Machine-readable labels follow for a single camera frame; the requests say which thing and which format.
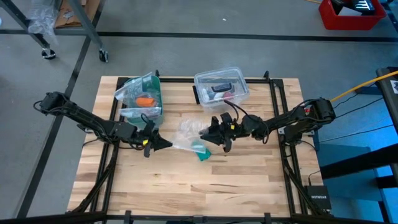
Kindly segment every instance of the orange object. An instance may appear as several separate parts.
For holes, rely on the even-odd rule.
[[[156,101],[153,98],[138,97],[136,104],[140,107],[153,107],[156,105]]]

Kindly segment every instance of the plastic container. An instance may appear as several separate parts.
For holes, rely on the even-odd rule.
[[[150,120],[152,120],[155,123],[155,127],[158,128],[162,123],[163,123],[163,101],[162,101],[162,94],[160,91],[160,80],[154,75],[150,76],[151,82],[146,82],[144,80],[142,82],[142,92],[159,92],[159,105],[158,107],[161,107],[160,109],[160,114],[159,115],[154,115],[154,116],[148,116]],[[136,109],[136,110],[148,110],[150,108],[140,108],[136,106],[134,103],[131,103],[128,105],[130,110]],[[138,116],[136,118],[126,118],[127,122],[137,126],[139,129],[144,129],[146,126],[146,123],[141,119],[141,116]]]
[[[238,105],[249,97],[248,86],[237,67],[196,74],[194,82],[199,102],[205,111],[228,108],[224,100]]]
[[[375,13],[373,16],[339,16],[330,0],[323,0],[319,6],[323,25],[330,30],[369,30],[386,16],[379,0],[371,0]]]

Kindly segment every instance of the cardboard box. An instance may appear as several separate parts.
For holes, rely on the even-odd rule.
[[[80,2],[89,20],[93,21],[98,6],[100,5],[100,0],[81,0]],[[72,7],[70,7],[68,0],[62,1],[54,27],[81,27],[81,23],[77,16],[74,15]]]

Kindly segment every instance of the concrete floor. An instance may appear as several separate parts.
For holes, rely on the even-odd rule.
[[[16,1],[22,12],[29,6]],[[18,25],[0,9],[1,29]],[[261,0],[107,0],[98,24],[101,31],[202,32],[231,34],[324,35],[397,37],[388,17],[370,31],[326,30],[318,4],[306,1]],[[84,37],[57,37],[58,57],[46,61],[40,47],[27,35],[0,35],[0,218],[11,218],[45,141],[51,116],[32,109],[48,91],[64,91],[80,53]],[[161,75],[196,73],[239,67],[246,77],[299,78],[304,98],[333,98],[375,77],[377,68],[395,66],[398,45],[354,42],[283,40],[178,39],[103,37],[109,63],[98,60],[91,44],[81,68],[72,100],[92,110],[103,75],[143,75],[159,69]],[[376,96],[357,96],[337,113],[364,105]],[[320,139],[371,129],[391,120],[383,102],[352,113],[320,130]],[[30,216],[63,213],[67,207],[85,134],[64,119],[50,155]],[[397,142],[393,128],[330,144],[370,146]]]

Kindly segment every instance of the container lid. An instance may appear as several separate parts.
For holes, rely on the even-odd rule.
[[[248,86],[238,67],[198,73],[194,77],[202,106],[223,105],[224,100],[240,103],[249,94]]]

